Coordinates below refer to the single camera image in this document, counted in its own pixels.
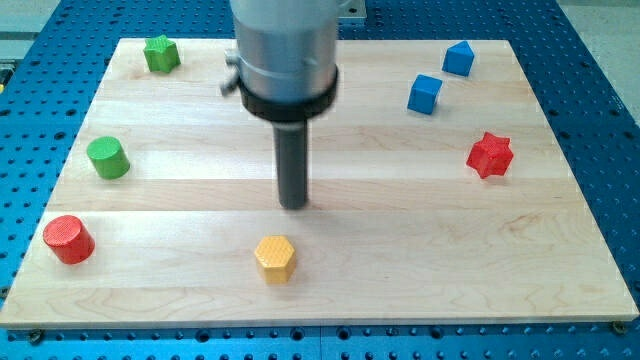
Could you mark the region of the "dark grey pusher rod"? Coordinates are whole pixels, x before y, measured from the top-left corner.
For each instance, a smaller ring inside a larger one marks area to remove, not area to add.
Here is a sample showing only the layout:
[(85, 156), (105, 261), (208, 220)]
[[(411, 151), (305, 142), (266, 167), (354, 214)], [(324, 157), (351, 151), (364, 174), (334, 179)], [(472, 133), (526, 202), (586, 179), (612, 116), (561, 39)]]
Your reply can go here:
[(279, 124), (273, 132), (279, 203), (288, 210), (303, 208), (308, 199), (308, 124)]

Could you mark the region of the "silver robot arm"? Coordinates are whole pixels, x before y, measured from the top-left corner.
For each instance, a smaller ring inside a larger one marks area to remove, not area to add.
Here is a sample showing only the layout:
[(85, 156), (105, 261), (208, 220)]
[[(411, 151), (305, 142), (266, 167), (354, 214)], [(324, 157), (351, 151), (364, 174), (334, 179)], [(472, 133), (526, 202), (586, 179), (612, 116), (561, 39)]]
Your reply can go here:
[(231, 0), (237, 46), (226, 54), (244, 108), (273, 127), (280, 205), (308, 201), (308, 121), (336, 97), (338, 19), (346, 1)]

